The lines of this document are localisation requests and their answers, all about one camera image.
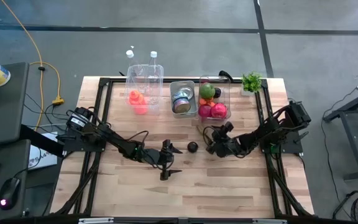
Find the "bottle cap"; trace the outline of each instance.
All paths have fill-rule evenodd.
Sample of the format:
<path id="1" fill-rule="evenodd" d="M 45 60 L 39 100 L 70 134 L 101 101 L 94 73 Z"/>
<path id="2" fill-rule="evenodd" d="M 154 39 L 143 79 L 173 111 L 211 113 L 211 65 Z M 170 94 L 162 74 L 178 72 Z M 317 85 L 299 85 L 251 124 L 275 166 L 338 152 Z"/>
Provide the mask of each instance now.
<path id="1" fill-rule="evenodd" d="M 127 50 L 127 57 L 128 58 L 133 58 L 134 57 L 134 52 L 132 50 Z"/>
<path id="2" fill-rule="evenodd" d="M 150 52 L 150 57 L 156 58 L 157 57 L 157 52 Z"/>

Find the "green plant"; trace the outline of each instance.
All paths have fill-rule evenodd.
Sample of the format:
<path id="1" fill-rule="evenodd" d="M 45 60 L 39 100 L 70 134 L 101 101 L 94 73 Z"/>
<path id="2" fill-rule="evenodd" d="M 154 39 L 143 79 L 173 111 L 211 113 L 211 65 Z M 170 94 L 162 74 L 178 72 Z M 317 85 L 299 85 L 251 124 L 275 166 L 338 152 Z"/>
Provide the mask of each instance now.
<path id="1" fill-rule="evenodd" d="M 248 75 L 242 74 L 242 84 L 244 86 L 244 91 L 256 92 L 260 90 L 260 86 L 262 84 L 261 78 L 262 76 L 253 71 Z"/>

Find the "yellow cord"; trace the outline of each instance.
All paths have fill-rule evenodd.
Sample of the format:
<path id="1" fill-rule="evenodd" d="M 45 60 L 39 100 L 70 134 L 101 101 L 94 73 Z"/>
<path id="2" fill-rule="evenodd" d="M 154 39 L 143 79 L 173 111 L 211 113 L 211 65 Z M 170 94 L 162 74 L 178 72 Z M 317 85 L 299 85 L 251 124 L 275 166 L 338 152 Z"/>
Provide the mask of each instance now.
<path id="1" fill-rule="evenodd" d="M 41 64 L 41 62 L 32 62 L 32 63 L 30 63 L 30 65 L 34 65 L 36 63 Z M 47 62 L 43 62 L 43 63 L 48 65 L 49 67 L 53 68 L 57 74 L 57 98 L 60 98 L 60 75 L 59 75 L 59 72 L 53 65 L 51 65 Z"/>
<path id="2" fill-rule="evenodd" d="M 35 43 L 34 39 L 31 37 L 30 33 L 27 31 L 27 29 L 23 26 L 22 22 L 17 18 L 17 16 L 14 14 L 14 12 L 12 11 L 12 9 L 5 3 L 4 0 L 1 0 L 2 3 L 4 3 L 4 5 L 6 6 L 6 8 L 9 10 L 9 12 L 11 12 L 11 14 L 13 15 L 13 17 L 15 17 L 16 21 L 20 24 L 20 26 L 24 29 L 24 32 L 29 36 L 31 42 L 34 44 L 34 47 L 35 49 L 37 50 L 37 53 L 38 53 L 38 57 L 39 57 L 39 62 L 33 62 L 31 63 L 30 65 L 33 65 L 35 63 L 39 63 L 41 67 L 44 66 L 44 63 L 42 61 L 42 57 L 41 57 L 41 53 L 40 53 L 40 50 L 38 49 L 37 47 L 37 44 Z M 58 77 L 58 94 L 57 94 L 57 97 L 56 97 L 56 100 L 55 101 L 52 101 L 53 104 L 56 104 L 56 105 L 59 105 L 59 104 L 62 104 L 64 103 L 64 100 L 62 98 L 60 98 L 60 75 L 57 71 L 57 69 L 55 67 L 53 67 L 51 64 L 49 63 L 45 63 L 47 65 L 49 65 L 51 68 L 53 68 L 55 71 L 56 71 L 56 74 L 57 74 L 57 77 Z M 40 94 L 41 94 L 41 112 L 40 112 L 40 115 L 38 117 L 38 121 L 37 121 L 37 125 L 35 126 L 35 131 L 37 131 L 37 127 L 40 125 L 40 122 L 41 122 L 41 119 L 42 119 L 42 113 L 44 111 L 44 92 L 42 90 L 42 82 L 43 82 L 43 79 L 44 79 L 44 71 L 40 70 L 41 71 L 41 76 L 40 76 Z"/>

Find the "potted plant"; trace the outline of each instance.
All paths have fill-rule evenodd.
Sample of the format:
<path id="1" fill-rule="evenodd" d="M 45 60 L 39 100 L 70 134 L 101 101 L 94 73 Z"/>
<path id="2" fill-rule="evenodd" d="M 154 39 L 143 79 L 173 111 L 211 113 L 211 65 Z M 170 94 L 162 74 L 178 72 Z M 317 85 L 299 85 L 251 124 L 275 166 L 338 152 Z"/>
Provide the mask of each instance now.
<path id="1" fill-rule="evenodd" d="M 248 75 L 242 74 L 242 96 L 252 96 L 255 92 L 260 90 L 262 81 L 260 80 L 262 76 L 253 71 Z"/>

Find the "computer mouse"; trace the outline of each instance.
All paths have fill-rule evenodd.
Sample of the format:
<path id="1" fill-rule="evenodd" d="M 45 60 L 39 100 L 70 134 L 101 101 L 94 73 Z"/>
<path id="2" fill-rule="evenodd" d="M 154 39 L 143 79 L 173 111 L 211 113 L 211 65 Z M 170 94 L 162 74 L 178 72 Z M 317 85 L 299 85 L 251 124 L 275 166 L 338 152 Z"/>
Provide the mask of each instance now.
<path id="1" fill-rule="evenodd" d="M 19 187 L 20 180 L 15 177 L 7 179 L 2 185 L 0 190 L 0 208 L 2 210 L 9 210 L 15 206 Z"/>

